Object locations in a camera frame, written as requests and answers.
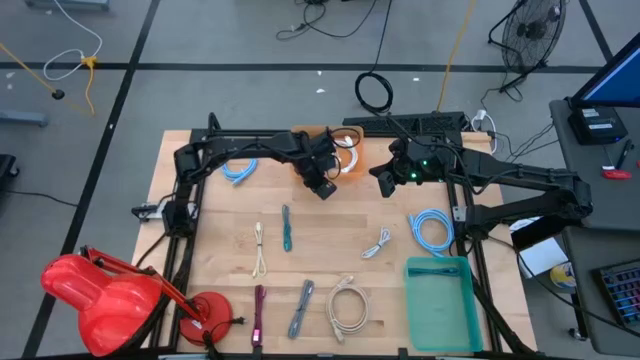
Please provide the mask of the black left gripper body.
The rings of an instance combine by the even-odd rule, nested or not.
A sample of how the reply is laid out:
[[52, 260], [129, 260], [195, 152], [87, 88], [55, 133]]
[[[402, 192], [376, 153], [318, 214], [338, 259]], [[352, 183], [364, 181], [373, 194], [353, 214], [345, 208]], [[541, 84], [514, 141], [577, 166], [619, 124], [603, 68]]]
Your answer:
[[299, 133], [303, 158], [297, 162], [297, 173], [305, 186], [333, 186], [327, 172], [336, 166], [335, 144], [330, 132], [311, 136]]

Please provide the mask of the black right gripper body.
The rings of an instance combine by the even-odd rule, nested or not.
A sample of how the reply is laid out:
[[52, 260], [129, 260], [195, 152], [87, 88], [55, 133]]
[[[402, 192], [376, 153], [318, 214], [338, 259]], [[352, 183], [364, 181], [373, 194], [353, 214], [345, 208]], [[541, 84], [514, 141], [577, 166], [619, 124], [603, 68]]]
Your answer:
[[420, 145], [396, 139], [389, 145], [392, 158], [387, 171], [395, 183], [444, 181], [454, 158], [454, 151], [444, 144]]

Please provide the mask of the green plastic bin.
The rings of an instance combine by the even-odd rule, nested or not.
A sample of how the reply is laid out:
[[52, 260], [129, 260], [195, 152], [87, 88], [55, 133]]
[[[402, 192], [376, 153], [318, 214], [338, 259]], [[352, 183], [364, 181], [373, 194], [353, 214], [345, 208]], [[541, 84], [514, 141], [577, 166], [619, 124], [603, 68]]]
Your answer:
[[483, 349], [472, 273], [464, 257], [410, 257], [404, 271], [409, 335], [421, 352]]

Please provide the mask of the orange plastic bin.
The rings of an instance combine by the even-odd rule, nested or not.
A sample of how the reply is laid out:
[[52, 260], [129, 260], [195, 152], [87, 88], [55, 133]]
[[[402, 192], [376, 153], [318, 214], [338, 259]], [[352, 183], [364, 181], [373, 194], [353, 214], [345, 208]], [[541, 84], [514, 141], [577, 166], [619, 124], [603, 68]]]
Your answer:
[[336, 166], [327, 173], [330, 180], [351, 182], [365, 171], [364, 130], [360, 126], [296, 125], [294, 132], [304, 131], [311, 136], [329, 131], [336, 142]]

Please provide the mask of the black power strip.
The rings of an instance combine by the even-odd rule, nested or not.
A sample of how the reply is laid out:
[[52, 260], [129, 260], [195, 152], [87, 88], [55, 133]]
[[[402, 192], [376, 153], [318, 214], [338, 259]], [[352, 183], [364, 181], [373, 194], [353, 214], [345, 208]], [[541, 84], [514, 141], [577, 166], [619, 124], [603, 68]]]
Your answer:
[[[466, 122], [463, 112], [432, 112], [405, 115], [390, 115], [402, 128], [412, 135], [431, 132], [459, 132]], [[392, 133], [398, 127], [383, 116], [352, 117], [343, 119], [344, 126], [360, 126], [365, 132]]]

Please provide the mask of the black flat panel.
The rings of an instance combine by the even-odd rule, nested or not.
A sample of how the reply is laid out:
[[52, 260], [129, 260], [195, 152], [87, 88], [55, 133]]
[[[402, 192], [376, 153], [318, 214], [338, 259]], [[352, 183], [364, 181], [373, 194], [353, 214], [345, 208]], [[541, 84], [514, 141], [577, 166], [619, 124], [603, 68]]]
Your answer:
[[517, 250], [522, 250], [542, 242], [560, 233], [568, 224], [566, 219], [559, 217], [542, 217], [533, 223], [514, 231], [511, 239]]

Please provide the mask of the black floor fan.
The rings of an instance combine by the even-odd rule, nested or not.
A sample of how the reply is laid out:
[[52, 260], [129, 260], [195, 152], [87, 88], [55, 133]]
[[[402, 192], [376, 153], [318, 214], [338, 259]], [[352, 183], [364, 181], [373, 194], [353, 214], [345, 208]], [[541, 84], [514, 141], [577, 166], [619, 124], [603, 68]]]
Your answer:
[[501, 50], [507, 72], [517, 77], [498, 88], [516, 87], [532, 72], [547, 66], [566, 19], [567, 0], [516, 0], [488, 33], [488, 43]]

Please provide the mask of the yellow and blue round object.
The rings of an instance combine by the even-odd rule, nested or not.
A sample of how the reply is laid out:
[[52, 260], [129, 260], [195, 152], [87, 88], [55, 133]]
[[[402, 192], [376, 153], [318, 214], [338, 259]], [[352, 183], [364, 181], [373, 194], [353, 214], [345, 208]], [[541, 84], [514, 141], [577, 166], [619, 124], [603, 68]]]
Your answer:
[[570, 262], [554, 266], [549, 271], [549, 278], [558, 288], [569, 289], [576, 287], [576, 278]]

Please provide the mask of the grey desk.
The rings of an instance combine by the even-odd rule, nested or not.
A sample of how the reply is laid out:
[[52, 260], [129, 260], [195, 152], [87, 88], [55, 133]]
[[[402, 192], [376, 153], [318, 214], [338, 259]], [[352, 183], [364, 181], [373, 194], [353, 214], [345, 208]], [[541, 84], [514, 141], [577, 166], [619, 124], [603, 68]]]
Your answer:
[[[593, 212], [580, 226], [562, 231], [576, 274], [581, 307], [601, 317], [585, 317], [588, 337], [601, 354], [640, 357], [640, 336], [616, 327], [614, 314], [594, 277], [596, 269], [640, 260], [640, 109], [617, 110], [634, 145], [623, 164], [623, 169], [632, 174], [629, 180], [602, 176], [604, 166], [618, 161], [624, 140], [583, 146], [569, 124], [571, 110], [567, 102], [553, 100], [549, 109], [566, 167], [591, 186]], [[640, 327], [634, 330], [640, 333]]]

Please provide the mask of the computer monitor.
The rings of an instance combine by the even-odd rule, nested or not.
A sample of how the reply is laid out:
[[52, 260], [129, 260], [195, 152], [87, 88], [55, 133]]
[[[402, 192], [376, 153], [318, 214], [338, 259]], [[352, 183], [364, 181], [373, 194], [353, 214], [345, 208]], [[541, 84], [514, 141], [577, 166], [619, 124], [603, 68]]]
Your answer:
[[640, 108], [640, 32], [571, 101], [586, 106]]

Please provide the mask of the backlit black keyboard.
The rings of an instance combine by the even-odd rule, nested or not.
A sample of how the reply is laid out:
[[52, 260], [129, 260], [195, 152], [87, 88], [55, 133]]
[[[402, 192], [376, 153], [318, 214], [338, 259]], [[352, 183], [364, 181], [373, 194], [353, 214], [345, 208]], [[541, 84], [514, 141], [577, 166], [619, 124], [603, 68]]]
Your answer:
[[597, 268], [592, 276], [615, 321], [640, 331], [640, 259]]

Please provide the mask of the red desk lamp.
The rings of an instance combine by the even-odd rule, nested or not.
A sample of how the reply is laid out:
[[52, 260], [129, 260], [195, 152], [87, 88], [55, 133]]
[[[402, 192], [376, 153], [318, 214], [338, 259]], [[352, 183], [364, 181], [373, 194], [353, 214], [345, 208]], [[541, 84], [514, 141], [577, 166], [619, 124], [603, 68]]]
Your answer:
[[51, 261], [40, 281], [77, 311], [81, 339], [97, 357], [144, 342], [170, 302], [182, 311], [180, 334], [194, 345], [210, 348], [239, 321], [222, 294], [188, 298], [153, 267], [139, 268], [91, 247]]

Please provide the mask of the grey stand foot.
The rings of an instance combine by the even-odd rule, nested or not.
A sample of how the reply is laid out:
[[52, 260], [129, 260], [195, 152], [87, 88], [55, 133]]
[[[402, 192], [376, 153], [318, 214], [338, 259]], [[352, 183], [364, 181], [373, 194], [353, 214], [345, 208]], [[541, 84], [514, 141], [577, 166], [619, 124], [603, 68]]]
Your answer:
[[57, 5], [64, 9], [110, 10], [110, 0], [22, 0], [27, 7], [53, 8]]

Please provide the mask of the grey floor bar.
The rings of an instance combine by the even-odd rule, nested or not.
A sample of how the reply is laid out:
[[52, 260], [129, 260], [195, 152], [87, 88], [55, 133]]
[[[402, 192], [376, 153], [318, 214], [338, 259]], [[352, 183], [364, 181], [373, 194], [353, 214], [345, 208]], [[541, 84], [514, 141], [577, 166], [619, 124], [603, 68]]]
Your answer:
[[48, 125], [48, 119], [43, 113], [17, 110], [0, 110], [0, 122], [20, 123], [39, 127], [46, 127]]

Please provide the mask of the black object with caster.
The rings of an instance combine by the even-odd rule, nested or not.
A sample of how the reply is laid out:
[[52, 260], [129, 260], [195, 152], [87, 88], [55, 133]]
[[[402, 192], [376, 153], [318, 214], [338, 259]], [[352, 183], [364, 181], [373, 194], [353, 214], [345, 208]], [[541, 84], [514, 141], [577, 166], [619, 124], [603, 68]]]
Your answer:
[[10, 154], [0, 154], [0, 192], [5, 190], [12, 179], [20, 174], [16, 157]]

